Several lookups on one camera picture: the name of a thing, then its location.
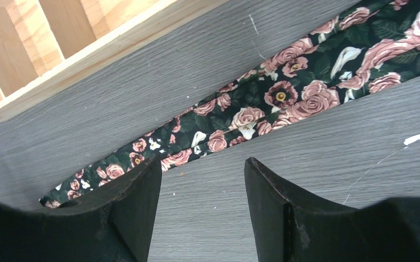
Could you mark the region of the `pink floral black tie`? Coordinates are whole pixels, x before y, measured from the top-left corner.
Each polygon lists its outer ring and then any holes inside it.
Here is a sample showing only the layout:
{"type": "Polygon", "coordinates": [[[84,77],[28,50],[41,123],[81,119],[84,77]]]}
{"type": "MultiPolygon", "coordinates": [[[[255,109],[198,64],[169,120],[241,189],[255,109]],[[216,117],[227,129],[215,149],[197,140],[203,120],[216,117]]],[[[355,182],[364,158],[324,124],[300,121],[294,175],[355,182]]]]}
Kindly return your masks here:
{"type": "Polygon", "coordinates": [[[162,171],[420,76],[420,1],[361,1],[40,198],[49,208],[158,157],[162,171]]]}

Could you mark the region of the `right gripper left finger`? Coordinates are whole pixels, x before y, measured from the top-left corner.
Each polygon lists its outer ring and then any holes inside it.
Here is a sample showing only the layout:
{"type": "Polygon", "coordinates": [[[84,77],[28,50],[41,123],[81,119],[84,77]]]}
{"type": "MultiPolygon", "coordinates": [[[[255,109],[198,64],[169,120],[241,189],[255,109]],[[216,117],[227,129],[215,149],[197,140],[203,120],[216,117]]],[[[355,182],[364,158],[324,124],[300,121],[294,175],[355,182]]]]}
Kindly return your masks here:
{"type": "Polygon", "coordinates": [[[161,179],[149,158],[55,209],[0,203],[0,261],[147,261],[161,179]]]}

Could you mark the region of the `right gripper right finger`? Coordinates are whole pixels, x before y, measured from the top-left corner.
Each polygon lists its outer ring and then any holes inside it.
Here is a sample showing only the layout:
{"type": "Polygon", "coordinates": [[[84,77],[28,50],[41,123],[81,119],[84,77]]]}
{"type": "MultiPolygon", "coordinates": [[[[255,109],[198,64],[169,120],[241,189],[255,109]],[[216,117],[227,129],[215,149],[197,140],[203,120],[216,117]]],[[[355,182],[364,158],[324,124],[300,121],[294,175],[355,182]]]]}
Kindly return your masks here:
{"type": "Polygon", "coordinates": [[[356,209],[322,198],[252,157],[244,179],[259,261],[420,261],[420,197],[356,209]]]}

